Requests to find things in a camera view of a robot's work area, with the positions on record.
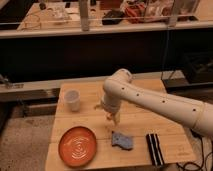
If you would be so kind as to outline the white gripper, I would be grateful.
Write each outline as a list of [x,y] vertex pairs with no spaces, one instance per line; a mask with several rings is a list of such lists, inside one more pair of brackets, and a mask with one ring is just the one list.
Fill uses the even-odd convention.
[[121,100],[111,95],[104,94],[100,100],[100,103],[96,105],[96,108],[104,109],[109,114],[107,119],[112,121],[115,125],[120,122],[120,114],[118,111],[121,107]]

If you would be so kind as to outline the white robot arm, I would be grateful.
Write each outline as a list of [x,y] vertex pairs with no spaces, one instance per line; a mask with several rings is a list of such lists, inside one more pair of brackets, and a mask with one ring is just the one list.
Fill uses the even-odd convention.
[[213,140],[213,104],[140,88],[132,84],[132,78],[127,69],[119,69],[103,83],[101,106],[115,124],[119,123],[118,112],[125,100]]

